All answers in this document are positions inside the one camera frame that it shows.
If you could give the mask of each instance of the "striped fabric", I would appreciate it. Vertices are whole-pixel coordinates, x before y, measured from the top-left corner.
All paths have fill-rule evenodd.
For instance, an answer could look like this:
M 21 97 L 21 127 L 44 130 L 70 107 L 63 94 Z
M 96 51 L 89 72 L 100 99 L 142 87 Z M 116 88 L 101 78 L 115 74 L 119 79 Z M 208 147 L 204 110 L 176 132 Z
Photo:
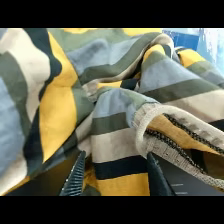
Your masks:
M 149 196 L 151 153 L 223 190 L 223 87 L 160 29 L 1 28 L 0 194 L 80 151 L 83 195 Z

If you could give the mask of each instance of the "cloth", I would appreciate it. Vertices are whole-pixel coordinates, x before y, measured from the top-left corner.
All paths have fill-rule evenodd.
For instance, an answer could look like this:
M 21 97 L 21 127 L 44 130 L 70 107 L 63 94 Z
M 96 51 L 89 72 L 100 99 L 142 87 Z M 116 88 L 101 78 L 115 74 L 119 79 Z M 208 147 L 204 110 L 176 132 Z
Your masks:
M 223 86 L 160 29 L 1 29 L 0 195 L 75 151 L 86 195 L 149 196 L 148 153 L 223 190 Z

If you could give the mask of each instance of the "garment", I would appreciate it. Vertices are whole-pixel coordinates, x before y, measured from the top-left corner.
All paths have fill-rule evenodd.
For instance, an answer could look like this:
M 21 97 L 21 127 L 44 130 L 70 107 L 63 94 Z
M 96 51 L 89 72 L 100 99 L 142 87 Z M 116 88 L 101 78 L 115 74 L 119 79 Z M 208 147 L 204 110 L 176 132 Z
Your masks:
M 149 196 L 153 154 L 222 190 L 223 86 L 160 29 L 1 29 L 0 195 L 74 152 L 83 194 Z

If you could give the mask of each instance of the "crumpled fabric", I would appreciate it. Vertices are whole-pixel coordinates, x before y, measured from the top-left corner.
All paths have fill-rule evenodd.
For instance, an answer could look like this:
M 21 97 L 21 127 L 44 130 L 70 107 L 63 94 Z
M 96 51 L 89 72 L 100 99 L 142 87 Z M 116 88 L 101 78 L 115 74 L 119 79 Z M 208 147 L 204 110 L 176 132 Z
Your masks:
M 1 28 L 0 195 L 74 151 L 84 194 L 149 196 L 149 153 L 223 190 L 223 87 L 160 29 Z

